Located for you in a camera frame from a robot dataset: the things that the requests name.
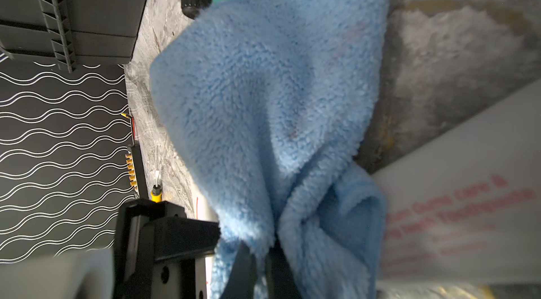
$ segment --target blue microfiber towel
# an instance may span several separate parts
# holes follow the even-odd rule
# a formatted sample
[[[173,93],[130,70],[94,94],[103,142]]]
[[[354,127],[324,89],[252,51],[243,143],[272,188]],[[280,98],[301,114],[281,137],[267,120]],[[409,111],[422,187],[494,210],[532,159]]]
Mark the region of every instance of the blue microfiber towel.
[[[159,117],[220,219],[214,298],[240,241],[262,271],[275,236],[303,298],[375,296],[385,202],[352,156],[378,95],[387,6],[225,1],[154,61]]]

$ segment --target white wavy line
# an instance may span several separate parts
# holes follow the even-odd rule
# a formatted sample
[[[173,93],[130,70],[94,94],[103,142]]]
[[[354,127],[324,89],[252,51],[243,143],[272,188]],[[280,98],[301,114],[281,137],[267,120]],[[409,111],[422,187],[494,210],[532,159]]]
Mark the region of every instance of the white wavy line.
[[[87,158],[95,158],[97,160],[109,160],[109,159],[112,158],[112,156],[114,156],[117,152],[120,152],[120,151],[128,151],[128,148],[127,147],[117,147],[113,152],[111,152],[107,156],[100,156],[99,154],[94,154],[92,152],[89,152],[89,153],[86,153],[86,154],[82,154],[76,160],[74,160],[73,162],[71,162],[69,164],[60,164],[60,163],[57,163],[55,161],[42,161],[42,162],[38,163],[36,166],[32,167],[30,170],[28,170],[27,172],[25,172],[23,174],[8,174],[8,173],[5,173],[5,172],[0,172],[0,177],[7,178],[7,179],[10,179],[10,180],[13,180],[13,181],[23,180],[25,178],[30,177],[31,175],[36,173],[36,171],[38,171],[39,169],[42,169],[44,167],[56,167],[57,169],[62,169],[62,170],[71,169],[72,167],[77,166],[80,162],[82,162],[83,160],[85,160]]]
[[[111,141],[113,143],[122,143],[122,142],[126,141],[128,138],[130,138],[131,135],[132,135],[131,133],[127,133],[124,136],[124,138],[114,138],[114,137],[111,137],[111,136],[109,136],[107,134],[104,134],[102,136],[97,137],[91,143],[85,144],[85,145],[79,145],[79,144],[73,143],[71,141],[61,141],[60,143],[56,143],[53,147],[51,147],[50,149],[48,149],[47,151],[44,151],[44,152],[32,152],[32,151],[28,151],[28,150],[24,150],[24,149],[12,149],[12,150],[8,150],[8,151],[4,152],[3,154],[0,154],[0,162],[2,162],[4,159],[6,159],[8,157],[11,157],[11,156],[14,156],[16,154],[22,154],[24,156],[29,156],[29,157],[32,157],[32,158],[43,158],[43,157],[50,156],[51,154],[53,154],[56,150],[60,149],[61,147],[73,147],[74,149],[77,149],[77,150],[86,150],[86,149],[89,149],[89,148],[93,147],[94,145],[96,145],[97,142],[102,141],[102,140],[109,140],[109,141]]]
[[[84,187],[78,191],[75,191],[75,192],[72,192],[71,194],[67,193],[67,192],[60,192],[60,191],[57,191],[57,192],[51,192],[50,194],[47,194],[45,196],[43,196],[39,201],[33,203],[32,205],[27,205],[25,207],[22,207],[22,206],[18,206],[18,205],[4,205],[4,206],[1,206],[0,207],[0,212],[4,212],[4,211],[10,211],[10,210],[13,210],[13,211],[19,211],[19,212],[27,212],[27,211],[32,211],[36,208],[39,208],[40,205],[42,205],[43,203],[45,203],[47,200],[51,199],[51,198],[54,198],[54,197],[62,197],[62,198],[74,198],[74,197],[77,197],[79,196],[80,194],[82,194],[83,192],[86,191],[86,189],[88,189],[89,187],[91,187],[93,185],[90,185],[90,186],[87,186],[87,187]],[[129,191],[131,189],[128,188],[128,189],[119,189],[119,188],[115,188],[115,189],[110,189],[110,190],[120,190],[120,191]]]
[[[51,67],[51,66],[55,66],[56,64],[40,64],[40,63],[37,63],[37,62],[34,62],[34,64],[37,64],[39,66],[44,66],[44,67]]]
[[[80,244],[80,245],[76,245],[76,244],[71,244],[71,245],[67,245],[67,246],[64,246],[63,248],[61,248],[60,250],[58,250],[58,252],[55,254],[55,256],[61,254],[61,253],[64,253],[66,252],[67,250],[71,250],[71,249],[84,249],[84,248],[87,248],[89,247],[90,245],[92,245],[93,242],[96,241],[96,239],[98,239],[98,237],[100,236],[103,236],[103,235],[106,235],[106,234],[109,234],[109,235],[113,235],[115,234],[115,231],[114,230],[102,230],[100,232],[98,232],[96,235],[94,235],[94,238],[92,238],[89,242],[87,243],[84,243],[84,244]]]
[[[96,177],[101,171],[105,170],[107,167],[114,167],[116,169],[119,169],[119,167],[116,166],[116,164],[113,164],[113,163],[105,163],[104,165],[98,167],[98,169],[94,172],[91,172],[90,174],[83,174],[79,171],[70,171],[66,174],[63,174],[60,176],[59,179],[57,179],[56,181],[53,181],[52,183],[49,183],[49,184],[38,184],[38,183],[34,183],[32,181],[28,181],[26,183],[22,183],[22,184],[18,184],[14,187],[11,188],[11,190],[8,191],[8,193],[0,196],[0,201],[5,201],[7,199],[9,199],[11,196],[13,196],[14,194],[17,193],[17,191],[20,191],[20,190],[23,190],[23,189],[26,189],[28,187],[32,187],[32,188],[36,188],[36,189],[40,189],[40,190],[48,190],[48,189],[52,189],[53,187],[57,187],[58,185],[60,185],[61,182],[63,182],[65,179],[69,178],[69,177],[81,177],[81,178],[85,178],[85,179],[88,179],[88,178],[93,178],[93,177]]]
[[[90,183],[87,183],[85,186],[99,186],[99,187],[106,187],[107,188],[107,191],[104,192],[98,199],[96,200],[93,200],[93,201],[90,201],[90,200],[86,200],[86,199],[77,199],[77,200],[73,200],[71,201],[68,205],[66,205],[66,207],[64,207],[64,209],[58,211],[58,212],[55,212],[55,213],[52,213],[52,214],[48,214],[48,213],[45,213],[45,212],[35,212],[35,213],[32,213],[32,214],[29,214],[27,215],[26,217],[24,217],[23,219],[21,219],[17,224],[13,225],[12,227],[10,228],[7,228],[7,229],[2,229],[0,230],[0,235],[8,235],[12,232],[15,232],[17,231],[18,229],[20,229],[24,224],[26,224],[26,222],[34,219],[34,218],[57,218],[57,217],[60,217],[60,216],[63,216],[66,212],[68,212],[68,210],[77,205],[77,204],[87,204],[87,205],[94,205],[94,204],[97,204],[99,203],[100,201],[104,200],[105,197],[107,196],[107,194],[114,194],[114,193],[120,193],[120,194],[127,194],[127,193],[130,193],[132,192],[132,188],[130,187],[129,189],[126,189],[126,190],[123,190],[123,189],[119,189],[118,187],[114,187],[114,188],[109,188],[110,186],[112,185],[115,185],[122,177],[125,177],[127,176],[128,173],[124,173],[124,174],[120,174],[119,176],[117,176],[117,178],[114,180],[114,181],[109,181],[107,183],[104,183],[102,181],[91,181]]]
[[[95,127],[92,124],[80,123],[80,124],[75,124],[73,127],[71,127],[71,129],[69,129],[68,131],[64,131],[64,132],[52,132],[52,131],[50,131],[48,129],[34,128],[34,129],[30,129],[30,130],[26,131],[25,133],[21,134],[19,137],[14,138],[14,139],[0,139],[0,144],[2,144],[2,145],[19,144],[19,143],[23,142],[25,139],[27,139],[28,137],[30,137],[31,135],[39,134],[39,133],[46,134],[47,136],[52,137],[52,138],[64,138],[64,137],[69,136],[70,134],[74,133],[76,130],[79,130],[79,129],[91,129],[94,132],[105,132],[106,130],[110,129],[115,124],[123,124],[126,127],[130,126],[129,121],[127,121],[125,119],[122,119],[122,118],[118,118],[118,119],[113,119],[109,124],[107,124],[104,127]]]
[[[0,264],[10,264],[10,263],[16,263],[16,262],[19,262],[19,261],[22,261],[22,260],[25,260],[26,258],[28,258],[29,255],[32,254],[32,252],[34,252],[37,248],[40,248],[44,245],[60,245],[60,244],[64,244],[68,241],[70,241],[77,233],[79,233],[80,231],[82,230],[85,230],[85,229],[101,229],[103,228],[104,226],[106,226],[110,221],[111,219],[113,219],[114,217],[118,216],[118,213],[116,214],[111,214],[109,216],[109,218],[107,218],[103,223],[101,224],[98,224],[98,225],[83,225],[81,227],[78,227],[77,229],[75,229],[68,237],[65,237],[64,239],[61,239],[61,240],[45,240],[45,241],[40,241],[39,243],[35,244],[34,246],[32,246],[25,254],[17,257],[17,258],[12,258],[12,259],[0,259]]]
[[[109,96],[111,96],[113,94],[118,94],[118,95],[120,95],[120,96],[122,96],[124,98],[128,98],[128,96],[125,93],[123,93],[122,91],[117,90],[117,89],[107,90],[101,96],[91,96],[88,93],[86,93],[84,91],[81,91],[81,90],[71,90],[71,91],[68,91],[68,92],[64,93],[62,96],[60,96],[58,98],[47,98],[47,97],[44,97],[44,96],[40,95],[39,93],[33,92],[33,91],[21,91],[21,92],[17,92],[16,94],[14,94],[13,96],[11,96],[8,99],[0,100],[0,106],[9,106],[9,105],[15,103],[17,100],[22,99],[22,98],[35,98],[35,99],[37,99],[39,101],[42,101],[44,103],[47,103],[47,104],[60,104],[63,101],[65,101],[66,99],[68,99],[70,97],[73,97],[73,96],[81,96],[81,97],[84,97],[85,99],[90,100],[90,101],[102,101],[102,100],[106,99],[107,97],[109,97]]]
[[[91,79],[91,78],[97,78],[100,81],[102,81],[102,82],[104,82],[105,84],[108,84],[108,85],[116,85],[116,84],[120,83],[120,81],[125,79],[124,76],[120,76],[117,79],[106,79],[104,76],[102,76],[102,75],[100,75],[99,73],[96,73],[96,72],[85,73],[83,76],[81,76],[78,79],[67,79],[67,78],[64,78],[62,75],[60,75],[60,74],[58,74],[56,72],[52,72],[52,71],[40,72],[36,76],[34,76],[32,78],[29,78],[29,79],[13,78],[10,75],[0,71],[0,78],[5,79],[10,83],[15,84],[15,85],[19,85],[19,86],[32,85],[32,84],[35,84],[35,83],[37,83],[38,81],[40,81],[40,80],[42,80],[44,78],[58,79],[59,81],[63,82],[66,85],[80,85],[81,83],[83,83],[87,79]]]
[[[111,206],[111,207],[100,206],[100,207],[97,207],[97,208],[93,208],[84,217],[82,217],[80,219],[77,219],[77,220],[63,219],[63,220],[55,221],[45,231],[43,231],[43,232],[41,232],[41,233],[39,233],[37,235],[33,235],[33,236],[19,235],[19,236],[9,237],[8,239],[6,239],[2,243],[0,243],[0,250],[2,250],[8,244],[10,244],[12,242],[15,242],[15,241],[20,241],[20,240],[32,241],[32,240],[38,240],[40,238],[43,238],[46,235],[48,235],[49,233],[51,233],[52,229],[54,229],[57,226],[62,225],[62,224],[81,224],[81,223],[84,223],[88,218],[91,217],[92,214],[94,214],[94,213],[96,213],[98,211],[101,211],[101,210],[104,210],[104,211],[116,211],[116,210],[118,210],[118,208],[120,208],[122,206],[122,203],[123,203],[123,201],[120,201],[120,203],[118,203],[115,206]]]
[[[109,113],[109,114],[118,115],[118,114],[123,113],[126,109],[128,109],[128,105],[125,105],[120,110],[111,110],[111,109],[109,109],[109,108],[107,108],[107,107],[105,107],[103,105],[94,105],[84,113],[72,113],[72,112],[70,112],[68,110],[65,110],[63,108],[52,108],[52,109],[49,109],[46,112],[44,112],[41,116],[34,117],[34,118],[23,117],[23,116],[20,116],[20,115],[18,115],[16,113],[13,113],[13,112],[4,111],[4,112],[0,112],[0,118],[13,118],[13,119],[19,120],[19,121],[21,121],[23,123],[35,124],[35,123],[39,123],[40,121],[46,120],[50,115],[57,114],[57,113],[64,114],[64,115],[66,115],[66,116],[68,116],[70,118],[73,118],[73,119],[81,119],[81,118],[85,118],[86,116],[88,116],[89,114],[91,114],[91,113],[93,113],[94,111],[97,111],[97,110],[102,110],[102,111],[105,111],[106,113]]]
[[[97,249],[87,249],[86,252],[88,251],[94,251],[94,250],[104,250],[104,249],[108,249],[108,248],[111,248],[111,246],[114,244],[115,240],[113,239],[106,247],[103,247],[103,248],[97,248]]]

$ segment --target concrete surface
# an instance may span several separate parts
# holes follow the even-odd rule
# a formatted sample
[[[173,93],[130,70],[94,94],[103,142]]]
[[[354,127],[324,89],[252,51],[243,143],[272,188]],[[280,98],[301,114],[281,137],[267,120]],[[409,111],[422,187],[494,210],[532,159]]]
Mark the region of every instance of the concrete surface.
[[[541,0],[391,0],[380,102],[359,164],[374,172],[541,78],[539,16]],[[164,199],[193,216],[193,181],[152,106],[148,77],[189,24],[180,0],[148,0],[125,72],[147,178],[159,167]]]

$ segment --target black plastic bracket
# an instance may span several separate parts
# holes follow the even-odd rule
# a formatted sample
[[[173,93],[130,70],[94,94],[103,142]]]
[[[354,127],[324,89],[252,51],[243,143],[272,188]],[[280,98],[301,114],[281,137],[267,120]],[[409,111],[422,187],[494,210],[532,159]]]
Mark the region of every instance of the black plastic bracket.
[[[73,72],[75,51],[65,0],[38,0],[60,70]]]
[[[200,282],[195,261],[213,255],[219,238],[218,223],[188,219],[184,208],[168,201],[138,199],[124,203],[118,214],[113,245],[113,298],[196,297],[196,284]],[[178,283],[173,285],[173,291],[157,294],[156,289],[162,284],[156,272],[162,267],[166,270],[167,265],[178,270],[175,280]],[[221,299],[252,299],[258,277],[256,269],[254,255],[240,242]],[[267,255],[265,273],[269,299],[301,299],[278,241]],[[162,272],[161,282],[166,283],[168,277]]]

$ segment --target wallpaper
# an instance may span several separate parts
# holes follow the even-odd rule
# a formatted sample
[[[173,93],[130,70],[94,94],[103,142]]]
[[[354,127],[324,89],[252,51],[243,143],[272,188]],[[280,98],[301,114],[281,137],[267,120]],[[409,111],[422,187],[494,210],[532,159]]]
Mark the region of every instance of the wallpaper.
[[[13,61],[0,54],[0,263],[111,247],[134,198],[122,66]]]

